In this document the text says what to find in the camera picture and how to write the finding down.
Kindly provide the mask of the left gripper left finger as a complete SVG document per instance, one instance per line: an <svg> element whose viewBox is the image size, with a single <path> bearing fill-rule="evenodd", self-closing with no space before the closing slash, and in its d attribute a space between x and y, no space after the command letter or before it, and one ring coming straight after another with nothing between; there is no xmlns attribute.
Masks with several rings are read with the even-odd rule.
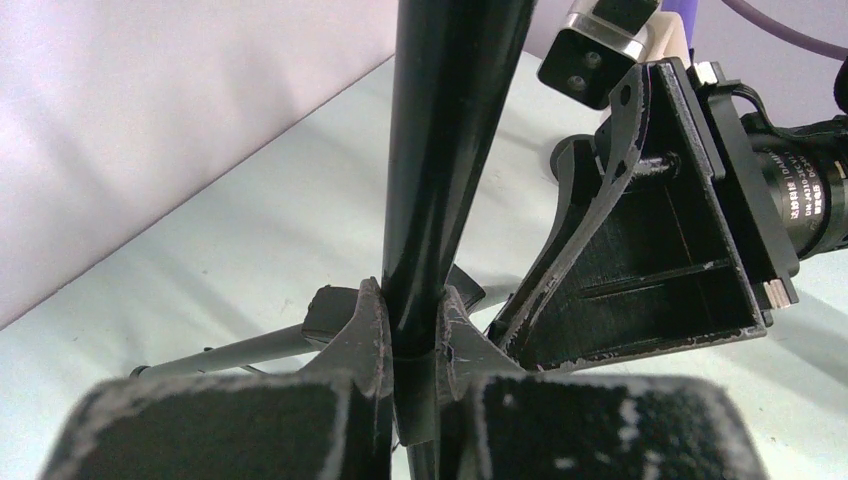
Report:
<svg viewBox="0 0 848 480"><path fill-rule="evenodd" d="M45 479L387 479L393 367L378 282L312 361L282 375L103 382L69 415Z"/></svg>

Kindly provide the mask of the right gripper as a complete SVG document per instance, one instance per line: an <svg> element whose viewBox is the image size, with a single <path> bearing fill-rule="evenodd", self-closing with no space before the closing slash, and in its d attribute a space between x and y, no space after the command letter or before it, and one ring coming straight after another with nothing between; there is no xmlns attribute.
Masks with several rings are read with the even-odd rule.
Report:
<svg viewBox="0 0 848 480"><path fill-rule="evenodd" d="M488 338L522 368L575 371L762 337L800 266L723 76L632 67L560 166L546 243Z"/></svg>

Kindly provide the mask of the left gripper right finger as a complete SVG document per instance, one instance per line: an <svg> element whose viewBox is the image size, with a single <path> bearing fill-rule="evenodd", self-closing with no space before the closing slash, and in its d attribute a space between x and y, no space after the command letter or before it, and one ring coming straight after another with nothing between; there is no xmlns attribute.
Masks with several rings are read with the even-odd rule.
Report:
<svg viewBox="0 0 848 480"><path fill-rule="evenodd" d="M529 372L447 288L436 317L440 479L763 479L735 404L681 376Z"/></svg>

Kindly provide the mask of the black music stand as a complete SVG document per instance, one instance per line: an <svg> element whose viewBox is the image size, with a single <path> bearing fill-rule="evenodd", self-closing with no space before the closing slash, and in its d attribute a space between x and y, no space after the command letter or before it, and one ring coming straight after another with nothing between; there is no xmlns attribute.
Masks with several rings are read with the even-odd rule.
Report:
<svg viewBox="0 0 848 480"><path fill-rule="evenodd" d="M354 373L374 402L353 464L388 473L399 443L413 478L437 478L441 305L461 301L447 281L533 10L531 1L401 2L381 278L321 288L298 326L135 375L209 373L313 352L308 372Z"/></svg>

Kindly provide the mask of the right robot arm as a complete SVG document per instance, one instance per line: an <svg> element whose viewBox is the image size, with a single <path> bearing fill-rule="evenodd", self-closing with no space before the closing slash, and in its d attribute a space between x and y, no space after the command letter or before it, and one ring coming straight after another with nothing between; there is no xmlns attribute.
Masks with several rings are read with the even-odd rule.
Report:
<svg viewBox="0 0 848 480"><path fill-rule="evenodd" d="M575 371L762 337L800 263L847 246L847 118L774 125L716 62L631 68L560 141L549 237L489 340Z"/></svg>

